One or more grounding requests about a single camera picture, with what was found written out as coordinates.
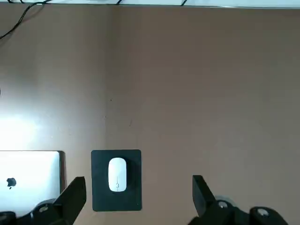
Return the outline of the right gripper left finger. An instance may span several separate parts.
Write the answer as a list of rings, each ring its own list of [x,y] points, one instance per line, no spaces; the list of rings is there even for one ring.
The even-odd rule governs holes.
[[[17,217],[12,211],[2,211],[0,223],[2,225],[72,225],[85,203],[85,178],[75,177],[59,197],[42,201],[21,217]]]

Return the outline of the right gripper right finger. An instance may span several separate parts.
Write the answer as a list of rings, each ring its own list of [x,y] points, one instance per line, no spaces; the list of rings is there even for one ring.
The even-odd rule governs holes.
[[[274,209],[256,206],[244,212],[226,200],[217,200],[201,175],[192,178],[192,197],[198,216],[190,225],[286,225]]]

